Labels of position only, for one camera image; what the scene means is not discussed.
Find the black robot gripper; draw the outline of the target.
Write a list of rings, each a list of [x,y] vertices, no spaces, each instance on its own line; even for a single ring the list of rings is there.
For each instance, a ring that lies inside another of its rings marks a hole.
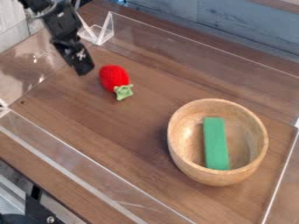
[[[95,68],[87,47],[79,42],[79,30],[83,26],[76,12],[79,0],[18,0],[23,8],[34,13],[32,18],[40,19],[51,34],[54,46],[75,69],[79,76],[87,75]]]

